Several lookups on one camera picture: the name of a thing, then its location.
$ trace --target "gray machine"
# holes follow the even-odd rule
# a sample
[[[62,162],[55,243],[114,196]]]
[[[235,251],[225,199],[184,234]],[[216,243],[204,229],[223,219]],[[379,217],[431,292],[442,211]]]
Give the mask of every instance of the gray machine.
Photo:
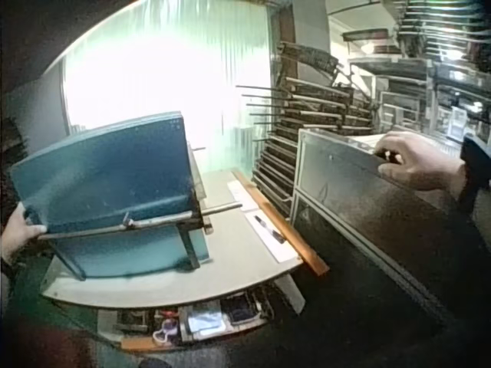
[[[442,325],[487,315],[491,254],[472,222],[443,192],[380,177],[382,159],[368,150],[301,130],[292,223],[320,215]]]

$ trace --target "black surface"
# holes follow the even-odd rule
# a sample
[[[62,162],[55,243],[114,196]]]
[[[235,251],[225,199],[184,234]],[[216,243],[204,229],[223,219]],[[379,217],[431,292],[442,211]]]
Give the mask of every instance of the black surface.
[[[2,93],[38,79],[72,42],[131,2],[2,1]]]

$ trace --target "white desk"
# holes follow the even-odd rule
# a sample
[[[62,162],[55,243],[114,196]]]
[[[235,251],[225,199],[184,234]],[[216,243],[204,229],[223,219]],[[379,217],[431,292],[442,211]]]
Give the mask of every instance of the white desk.
[[[229,171],[203,175],[206,207],[233,202]],[[195,271],[163,271],[129,278],[79,281],[56,257],[41,284],[45,297],[98,308],[147,308],[189,304],[250,288],[287,274],[300,257],[278,263],[241,209],[210,216],[206,236],[210,260]]]

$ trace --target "black pen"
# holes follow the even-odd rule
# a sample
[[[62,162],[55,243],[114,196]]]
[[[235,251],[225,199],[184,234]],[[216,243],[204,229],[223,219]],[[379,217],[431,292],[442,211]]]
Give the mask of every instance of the black pen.
[[[257,222],[259,222],[259,224],[261,224],[261,226],[263,228],[265,228],[266,230],[268,230],[268,233],[273,235],[273,238],[276,239],[276,241],[279,243],[279,244],[283,244],[285,242],[285,238],[283,238],[283,236],[277,232],[275,229],[273,228],[269,228],[268,227],[268,224],[266,224],[264,221],[262,221],[259,216],[255,215],[254,216],[254,219],[257,220]]]

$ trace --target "curtain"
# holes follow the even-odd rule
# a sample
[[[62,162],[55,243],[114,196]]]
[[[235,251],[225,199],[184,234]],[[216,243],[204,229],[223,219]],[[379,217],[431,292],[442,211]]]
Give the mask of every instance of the curtain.
[[[146,0],[82,36],[64,57],[74,130],[180,110],[202,171],[250,172],[264,128],[238,84],[271,86],[265,6],[234,0]],[[260,112],[268,113],[267,108]]]

